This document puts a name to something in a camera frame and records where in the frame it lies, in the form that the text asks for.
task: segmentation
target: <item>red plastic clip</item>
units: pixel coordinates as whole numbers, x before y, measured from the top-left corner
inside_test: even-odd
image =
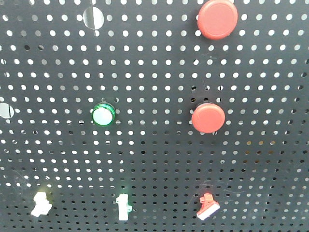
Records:
[[[205,193],[203,197],[199,199],[202,203],[202,208],[197,212],[197,217],[201,220],[205,220],[211,214],[220,209],[219,203],[217,203],[210,193]]]

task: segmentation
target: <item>red cap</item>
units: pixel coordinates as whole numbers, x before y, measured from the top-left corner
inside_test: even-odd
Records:
[[[197,25],[205,37],[219,40],[232,33],[237,20],[236,6],[230,0],[210,0],[200,9]]]
[[[219,130],[225,121],[223,109],[215,104],[199,105],[192,115],[192,124],[196,130],[203,133],[213,133]]]

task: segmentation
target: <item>green indicator light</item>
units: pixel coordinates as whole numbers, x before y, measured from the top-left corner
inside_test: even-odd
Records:
[[[99,103],[93,108],[92,120],[100,126],[108,126],[114,121],[115,115],[115,108],[111,104]]]

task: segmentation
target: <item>pegboard hole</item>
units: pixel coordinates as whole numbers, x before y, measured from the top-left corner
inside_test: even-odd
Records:
[[[88,7],[83,13],[83,21],[86,27],[98,30],[104,24],[104,15],[97,7]]]
[[[12,118],[14,115],[14,109],[7,103],[0,103],[0,117],[5,119]]]

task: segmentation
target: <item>round button cap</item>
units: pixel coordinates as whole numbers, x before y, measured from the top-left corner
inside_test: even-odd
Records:
[[[223,109],[215,104],[204,103],[199,105],[192,114],[194,128],[203,133],[213,133],[219,130],[225,121]]]
[[[99,103],[92,111],[92,119],[100,126],[110,125],[115,119],[115,109],[108,103]]]
[[[211,40],[220,40],[235,29],[238,20],[236,6],[230,0],[210,0],[198,13],[197,25]]]

